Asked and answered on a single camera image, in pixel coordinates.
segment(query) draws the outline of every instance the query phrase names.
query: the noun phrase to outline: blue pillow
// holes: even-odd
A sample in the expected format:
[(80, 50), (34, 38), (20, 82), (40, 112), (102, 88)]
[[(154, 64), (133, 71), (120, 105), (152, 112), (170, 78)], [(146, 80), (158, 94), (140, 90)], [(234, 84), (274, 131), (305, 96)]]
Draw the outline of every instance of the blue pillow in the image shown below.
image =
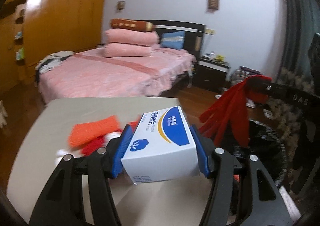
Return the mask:
[(185, 31), (168, 32), (162, 34), (161, 47), (171, 49), (182, 49)]

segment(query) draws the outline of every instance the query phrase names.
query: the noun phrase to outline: alcohol pads box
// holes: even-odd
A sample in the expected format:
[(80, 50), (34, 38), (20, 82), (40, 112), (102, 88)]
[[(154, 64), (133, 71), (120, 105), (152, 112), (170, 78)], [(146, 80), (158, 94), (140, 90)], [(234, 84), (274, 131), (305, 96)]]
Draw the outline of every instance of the alcohol pads box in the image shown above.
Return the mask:
[(121, 161), (134, 183), (199, 175), (196, 144), (181, 107), (144, 113)]

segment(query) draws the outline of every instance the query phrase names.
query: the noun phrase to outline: black headboard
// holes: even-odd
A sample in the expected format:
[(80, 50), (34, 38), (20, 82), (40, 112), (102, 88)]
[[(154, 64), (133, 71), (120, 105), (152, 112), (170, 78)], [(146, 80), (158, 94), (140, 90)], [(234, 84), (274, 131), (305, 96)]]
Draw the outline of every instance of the black headboard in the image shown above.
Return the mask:
[(204, 24), (184, 22), (184, 21), (163, 21), (163, 20), (144, 20), (152, 22), (156, 26), (156, 32), (158, 33), (160, 40), (162, 34), (166, 32), (176, 32), (184, 30), (185, 39), (183, 48), (190, 54), (194, 55), (198, 60), (200, 56), (200, 50), (202, 47), (202, 40), (204, 35)]

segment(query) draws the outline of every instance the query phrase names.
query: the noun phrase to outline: pink pillow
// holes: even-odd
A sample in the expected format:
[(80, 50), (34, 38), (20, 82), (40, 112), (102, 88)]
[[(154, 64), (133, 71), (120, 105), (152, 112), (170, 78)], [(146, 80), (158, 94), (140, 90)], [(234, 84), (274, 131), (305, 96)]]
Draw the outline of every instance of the pink pillow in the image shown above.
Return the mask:
[(108, 42), (152, 46), (159, 43), (159, 36), (154, 32), (141, 32), (128, 29), (106, 30)]
[(105, 57), (150, 57), (152, 48), (146, 46), (109, 43), (105, 46)]

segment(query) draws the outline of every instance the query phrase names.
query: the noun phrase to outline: white chair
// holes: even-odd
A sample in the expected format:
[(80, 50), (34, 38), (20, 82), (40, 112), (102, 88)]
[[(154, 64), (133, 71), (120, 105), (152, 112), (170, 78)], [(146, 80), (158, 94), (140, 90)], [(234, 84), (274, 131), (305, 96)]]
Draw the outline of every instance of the white chair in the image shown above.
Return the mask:
[(8, 117), (8, 114), (5, 111), (3, 102), (0, 101), (0, 128), (1, 129), (3, 128), (4, 125), (7, 125), (7, 122), (5, 121), (5, 117)]

